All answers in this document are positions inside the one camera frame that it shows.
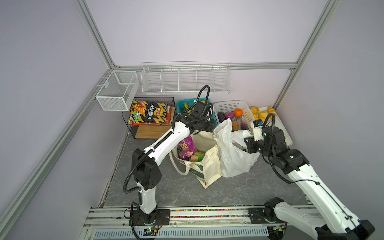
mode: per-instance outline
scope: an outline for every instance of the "metal beam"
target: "metal beam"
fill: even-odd
[[[93,89],[91,94],[89,94],[76,114],[72,117],[65,129],[61,132],[55,143],[45,154],[44,158],[9,204],[5,212],[1,215],[0,240],[7,238],[12,227],[16,224],[24,210],[28,207],[28,204],[32,201],[40,186],[51,172],[53,166],[64,152],[65,148],[79,129],[80,125],[83,123],[84,119],[87,117],[88,113],[91,111],[94,103],[96,102],[96,93],[100,90],[109,74],[110,71],[108,70],[101,78],[97,86]]]
[[[219,64],[177,64],[173,65],[172,67],[175,68],[195,68],[195,67],[219,67]],[[251,69],[292,69],[296,68],[297,63],[296,62],[281,62],[281,63],[231,63],[230,69],[231,70],[251,70]],[[169,68],[170,64],[162,65],[159,63],[159,65],[152,65],[152,68]],[[125,70],[125,71],[136,71],[136,72],[142,72],[143,66],[117,66],[114,68],[114,70]]]
[[[308,56],[310,55],[313,47],[315,46],[317,40],[323,33],[325,27],[327,26],[328,21],[332,17],[333,13],[335,12],[336,8],[339,6],[341,0],[328,0],[327,4],[325,5],[323,12],[321,13],[315,28],[313,29],[307,43],[305,44],[298,60],[297,60],[297,66],[296,69],[291,71],[291,74],[289,75],[287,81],[285,82],[282,90],[280,91],[280,94],[278,95],[275,104],[273,105],[273,108],[277,109],[281,102],[283,101],[285,95],[287,94],[289,88],[291,87],[292,83],[295,81],[295,78],[297,77],[297,74],[299,73],[300,69],[305,64],[305,61],[307,60]]]
[[[73,0],[73,2],[77,10],[79,11],[80,16],[85,26],[87,27],[94,43],[99,49],[101,57],[104,59],[105,65],[107,65],[108,69],[114,68],[115,64],[113,63],[111,55],[108,52],[107,46],[105,45],[103,38],[101,37],[101,34],[96,26],[95,21],[93,20],[92,14],[88,8],[87,3],[85,2],[85,0]]]

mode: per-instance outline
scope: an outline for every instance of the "gray marble tabletop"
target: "gray marble tabletop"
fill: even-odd
[[[104,207],[130,206],[138,202],[137,192],[124,194],[122,186],[131,169],[132,152],[154,143],[154,139],[134,139],[128,136],[118,167],[110,185]],[[181,171],[185,166],[176,162]],[[159,207],[180,205],[263,205],[271,198],[279,197],[291,205],[307,204],[305,196],[296,184],[287,184],[272,171],[271,166],[257,159],[249,172],[226,178],[221,177],[204,189],[196,177],[189,173],[180,175],[173,167],[169,156],[160,165],[161,181],[156,186],[156,201]],[[131,178],[128,188],[136,186]]]

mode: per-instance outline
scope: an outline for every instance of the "wire basket compartment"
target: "wire basket compartment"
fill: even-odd
[[[212,93],[229,93],[231,71],[226,64],[149,65],[143,63],[142,91],[154,93],[198,93],[204,85]]]
[[[96,94],[96,99],[103,110],[129,111],[138,88],[135,71],[113,70]]]

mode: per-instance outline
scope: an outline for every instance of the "robotic arm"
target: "robotic arm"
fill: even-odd
[[[199,101],[204,89],[208,90],[205,103]],[[161,180],[159,165],[164,157],[182,139],[194,131],[213,132],[215,121],[210,119],[213,114],[212,103],[208,103],[209,86],[204,86],[195,101],[195,104],[184,112],[178,114],[171,129],[159,140],[144,150],[136,149],[132,154],[132,169],[124,185],[125,193],[139,191],[139,203],[131,204],[139,210],[140,219],[147,225],[155,222],[157,216],[157,203],[155,200],[156,185]],[[256,214],[268,222],[277,219],[288,222],[314,239],[321,240],[364,240],[375,228],[368,220],[360,220],[327,188],[321,181],[307,158],[297,149],[286,146],[284,133],[275,127],[275,116],[272,117],[272,126],[263,124],[261,120],[253,122],[253,137],[244,139],[249,153],[260,152],[264,160],[271,165],[273,171],[284,182],[296,183],[309,197],[319,210],[323,219],[306,215],[304,212],[291,207],[280,198],[273,198],[265,203],[264,212]],[[290,180],[281,176],[275,167],[280,168]],[[137,187],[127,190],[131,176],[134,176]],[[140,239],[131,227],[137,239]]]

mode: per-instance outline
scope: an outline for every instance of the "black mounting plate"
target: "black mounting plate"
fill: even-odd
[[[260,214],[260,215],[263,215],[263,210],[264,208],[263,207],[250,207],[248,208],[248,211],[249,211],[249,218],[251,219],[251,223],[252,224],[255,224],[255,223],[269,223],[267,221],[265,221],[265,219],[257,214]],[[278,219],[276,221],[276,223],[284,223],[283,221],[281,221],[280,219]]]
[[[130,216],[132,216],[133,225],[135,226],[148,226],[145,225],[143,222],[143,218],[139,214],[139,210],[133,210],[131,212]],[[155,219],[155,223],[151,225],[161,225],[161,221],[163,221],[164,225],[169,225],[169,219],[170,219],[170,210],[169,209],[158,209],[156,216],[158,218]]]

